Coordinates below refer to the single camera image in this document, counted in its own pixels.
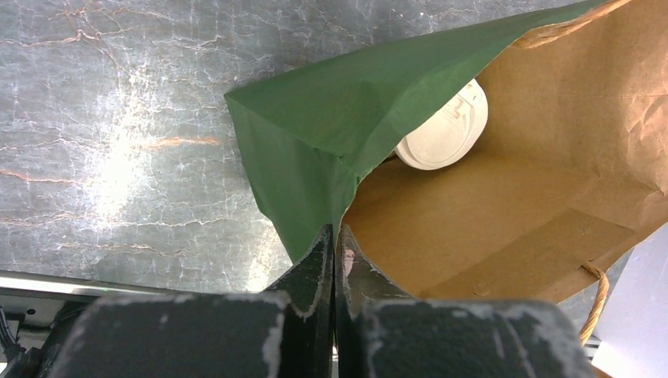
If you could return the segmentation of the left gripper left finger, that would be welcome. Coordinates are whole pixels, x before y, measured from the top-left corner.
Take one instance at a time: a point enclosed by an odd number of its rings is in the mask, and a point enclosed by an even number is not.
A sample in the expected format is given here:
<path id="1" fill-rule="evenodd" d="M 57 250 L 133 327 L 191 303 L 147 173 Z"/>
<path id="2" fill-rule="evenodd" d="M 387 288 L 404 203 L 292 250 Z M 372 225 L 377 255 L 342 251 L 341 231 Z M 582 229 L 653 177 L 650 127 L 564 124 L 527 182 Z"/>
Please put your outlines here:
<path id="1" fill-rule="evenodd" d="M 328 377 L 334 230 L 259 293 L 100 298 L 77 319 L 52 377 Z"/>

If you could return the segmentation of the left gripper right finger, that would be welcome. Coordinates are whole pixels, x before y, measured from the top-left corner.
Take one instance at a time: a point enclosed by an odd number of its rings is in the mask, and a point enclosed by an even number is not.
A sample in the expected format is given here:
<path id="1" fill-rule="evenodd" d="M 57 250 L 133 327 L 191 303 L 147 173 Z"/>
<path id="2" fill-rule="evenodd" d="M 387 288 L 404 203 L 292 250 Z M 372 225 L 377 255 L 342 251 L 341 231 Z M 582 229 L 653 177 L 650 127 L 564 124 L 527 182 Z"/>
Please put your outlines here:
<path id="1" fill-rule="evenodd" d="M 419 299 L 362 252 L 348 226 L 335 254 L 342 377 L 592 377 L 576 332 L 554 305 Z"/>

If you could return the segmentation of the white cup lid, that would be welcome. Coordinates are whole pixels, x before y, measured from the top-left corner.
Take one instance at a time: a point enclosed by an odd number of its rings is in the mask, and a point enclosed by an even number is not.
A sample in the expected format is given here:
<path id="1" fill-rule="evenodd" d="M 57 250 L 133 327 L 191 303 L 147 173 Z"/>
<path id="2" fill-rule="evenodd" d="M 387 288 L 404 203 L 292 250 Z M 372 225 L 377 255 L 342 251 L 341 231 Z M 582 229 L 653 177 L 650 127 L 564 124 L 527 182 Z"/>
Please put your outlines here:
<path id="1" fill-rule="evenodd" d="M 453 165 L 473 148 L 488 122 L 488 100 L 471 80 L 392 151 L 411 168 L 437 170 Z"/>

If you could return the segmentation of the green box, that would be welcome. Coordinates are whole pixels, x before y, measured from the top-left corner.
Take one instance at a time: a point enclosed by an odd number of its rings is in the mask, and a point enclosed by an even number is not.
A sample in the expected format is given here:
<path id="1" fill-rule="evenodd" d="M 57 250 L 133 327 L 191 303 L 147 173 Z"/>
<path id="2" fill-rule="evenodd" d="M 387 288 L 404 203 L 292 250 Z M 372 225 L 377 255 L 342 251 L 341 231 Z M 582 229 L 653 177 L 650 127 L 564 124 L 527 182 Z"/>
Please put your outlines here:
<path id="1" fill-rule="evenodd" d="M 225 95 L 260 211 L 298 261 L 338 225 L 362 180 L 527 32 L 577 19 L 595 1 L 366 47 Z"/>

